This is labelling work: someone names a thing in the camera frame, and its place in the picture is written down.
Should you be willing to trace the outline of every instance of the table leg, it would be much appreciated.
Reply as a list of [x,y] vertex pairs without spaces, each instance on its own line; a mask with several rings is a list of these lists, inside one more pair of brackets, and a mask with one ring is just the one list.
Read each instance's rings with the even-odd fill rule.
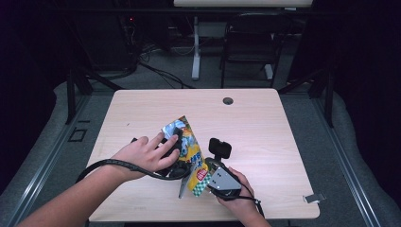
[[201,53],[200,53],[200,36],[198,17],[194,19],[194,63],[192,65],[192,79],[200,79]]
[[272,79],[273,78],[273,70],[271,68],[271,64],[265,64],[265,75],[266,79]]

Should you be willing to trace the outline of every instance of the office chair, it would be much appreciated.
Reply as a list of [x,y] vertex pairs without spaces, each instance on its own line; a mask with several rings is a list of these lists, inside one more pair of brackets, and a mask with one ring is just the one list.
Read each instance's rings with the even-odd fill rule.
[[273,65],[273,86],[281,49],[292,22],[283,14],[242,13],[233,17],[225,28],[220,59],[221,88],[224,87],[226,62]]

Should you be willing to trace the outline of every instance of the wrist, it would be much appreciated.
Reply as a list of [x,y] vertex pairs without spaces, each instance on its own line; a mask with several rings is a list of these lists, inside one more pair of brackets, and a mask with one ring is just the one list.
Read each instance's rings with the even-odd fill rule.
[[120,185],[127,181],[127,177],[123,166],[105,165],[100,167],[97,171],[102,175],[102,178],[108,179],[109,183]]
[[259,212],[253,212],[239,220],[245,227],[265,227],[268,222]]

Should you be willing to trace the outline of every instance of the light wood tabletop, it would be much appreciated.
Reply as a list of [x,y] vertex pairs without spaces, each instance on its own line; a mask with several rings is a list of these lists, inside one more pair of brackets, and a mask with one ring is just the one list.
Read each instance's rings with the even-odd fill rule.
[[[233,100],[231,105],[223,98]],[[248,178],[266,218],[316,218],[316,203],[280,97],[273,89],[122,90],[114,94],[88,165],[112,157],[133,137],[153,138],[185,115],[203,157],[215,137],[232,146],[222,160]],[[122,184],[91,215],[90,221],[235,220],[204,191],[195,197],[181,181],[146,176]]]
[[174,0],[175,7],[310,8],[313,0]]

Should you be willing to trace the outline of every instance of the black strap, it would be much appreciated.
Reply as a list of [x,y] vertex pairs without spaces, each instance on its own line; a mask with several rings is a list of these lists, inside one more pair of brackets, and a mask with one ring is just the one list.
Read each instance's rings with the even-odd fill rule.
[[182,179],[183,177],[185,177],[188,174],[188,171],[190,171],[191,169],[187,169],[185,171],[185,173],[183,175],[180,176],[175,176],[175,177],[164,177],[158,174],[155,174],[153,172],[147,171],[144,168],[125,162],[125,161],[121,161],[121,160],[116,160],[116,159],[105,159],[105,160],[101,160],[98,161],[96,163],[93,163],[92,165],[88,166],[87,168],[85,168],[85,170],[83,170],[80,175],[77,178],[76,183],[82,181],[86,175],[88,175],[90,172],[94,171],[95,169],[101,167],[101,166],[105,166],[105,165],[114,165],[114,166],[123,166],[127,169],[129,169],[130,171],[138,171],[144,174],[149,175],[152,178],[156,178],[156,179],[160,179],[160,180],[166,180],[166,181],[175,181],[175,180],[179,180]]
[[242,200],[253,201],[253,202],[256,204],[256,208],[257,208],[257,210],[259,211],[259,214],[261,214],[261,215],[263,216],[263,218],[264,218],[264,217],[265,217],[265,214],[263,213],[262,205],[260,204],[262,201],[260,201],[260,200],[258,200],[258,199],[255,199],[254,196],[253,196],[253,194],[252,194],[252,192],[251,192],[251,190],[250,190],[245,184],[241,183],[241,185],[244,186],[244,187],[248,190],[248,192],[251,194],[250,197],[244,197],[244,196],[225,196],[225,195],[223,195],[223,194],[221,194],[221,193],[216,193],[216,192],[217,192],[216,189],[213,189],[211,192],[212,192],[214,195],[216,195],[217,197],[222,198],[222,199],[227,200],[227,201],[233,201],[233,200],[236,200],[236,199],[242,199]]

